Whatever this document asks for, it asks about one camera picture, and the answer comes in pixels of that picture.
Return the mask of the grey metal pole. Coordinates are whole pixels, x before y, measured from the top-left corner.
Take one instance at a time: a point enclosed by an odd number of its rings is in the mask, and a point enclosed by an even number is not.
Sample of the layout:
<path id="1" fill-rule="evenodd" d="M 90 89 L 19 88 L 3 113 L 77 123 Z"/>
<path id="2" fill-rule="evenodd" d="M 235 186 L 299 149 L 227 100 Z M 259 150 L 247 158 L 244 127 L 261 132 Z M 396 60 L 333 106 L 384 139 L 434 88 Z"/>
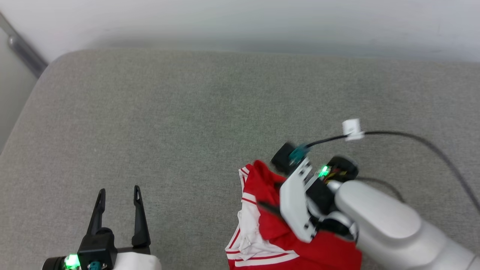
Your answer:
<path id="1" fill-rule="evenodd" d="M 7 44 L 31 73 L 39 78 L 48 67 L 46 61 L 15 31 L 0 12 L 0 29 L 7 34 Z"/>

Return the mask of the grey fabric sofa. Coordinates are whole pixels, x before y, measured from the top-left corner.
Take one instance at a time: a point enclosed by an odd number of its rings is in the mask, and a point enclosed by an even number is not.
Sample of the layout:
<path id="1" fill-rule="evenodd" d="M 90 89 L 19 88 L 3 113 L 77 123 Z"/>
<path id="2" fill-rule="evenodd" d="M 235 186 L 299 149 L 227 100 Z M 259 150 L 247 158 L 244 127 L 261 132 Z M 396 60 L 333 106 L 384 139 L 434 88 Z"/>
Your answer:
<path id="1" fill-rule="evenodd" d="M 480 63 L 99 49 L 38 79 L 0 154 L 0 270 L 78 250 L 101 188 L 115 245 L 141 188 L 151 252 L 170 270 L 227 270 L 238 170 L 285 143 L 401 131 L 445 152 L 480 200 Z"/>

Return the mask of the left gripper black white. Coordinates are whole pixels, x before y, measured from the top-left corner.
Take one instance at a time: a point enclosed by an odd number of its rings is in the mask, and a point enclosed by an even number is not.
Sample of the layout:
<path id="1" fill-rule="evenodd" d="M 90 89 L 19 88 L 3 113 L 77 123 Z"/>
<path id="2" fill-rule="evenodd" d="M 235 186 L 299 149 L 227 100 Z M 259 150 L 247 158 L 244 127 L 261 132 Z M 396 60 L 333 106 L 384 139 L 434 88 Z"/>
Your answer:
<path id="1" fill-rule="evenodd" d="M 109 229 L 101 229 L 106 190 L 99 190 L 87 233 L 77 251 L 80 270 L 162 270 L 159 258 L 150 253 L 151 239 L 139 186 L 134 187 L 133 203 L 135 219 L 132 247 L 116 248 L 113 233 Z"/>

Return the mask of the red and white jersey garment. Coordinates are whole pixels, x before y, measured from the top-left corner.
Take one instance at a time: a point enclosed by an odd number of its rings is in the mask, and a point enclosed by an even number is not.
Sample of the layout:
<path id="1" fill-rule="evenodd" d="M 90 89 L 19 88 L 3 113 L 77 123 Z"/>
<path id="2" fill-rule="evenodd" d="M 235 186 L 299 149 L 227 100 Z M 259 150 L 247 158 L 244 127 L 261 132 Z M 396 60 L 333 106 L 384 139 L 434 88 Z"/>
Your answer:
<path id="1" fill-rule="evenodd" d="M 279 206 L 283 176 L 260 160 L 238 172 L 242 207 L 225 249 L 229 270 L 361 270 L 362 254 L 352 241 L 320 231 L 305 243 L 278 215 L 258 205 Z"/>

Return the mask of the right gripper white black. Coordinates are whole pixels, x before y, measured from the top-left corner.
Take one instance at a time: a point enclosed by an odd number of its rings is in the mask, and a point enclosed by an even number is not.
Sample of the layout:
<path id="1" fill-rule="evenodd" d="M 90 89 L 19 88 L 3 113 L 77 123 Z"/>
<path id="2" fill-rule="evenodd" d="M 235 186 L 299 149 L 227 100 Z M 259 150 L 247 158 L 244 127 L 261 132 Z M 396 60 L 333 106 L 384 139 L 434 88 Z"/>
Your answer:
<path id="1" fill-rule="evenodd" d="M 319 232 L 332 232 L 346 241 L 358 240 L 358 226 L 335 204 L 335 194 L 343 185 L 327 179 L 332 167 L 316 171 L 305 157 L 281 185 L 280 206 L 258 202 L 258 207 L 276 217 L 283 217 L 295 236 L 304 243 Z"/>

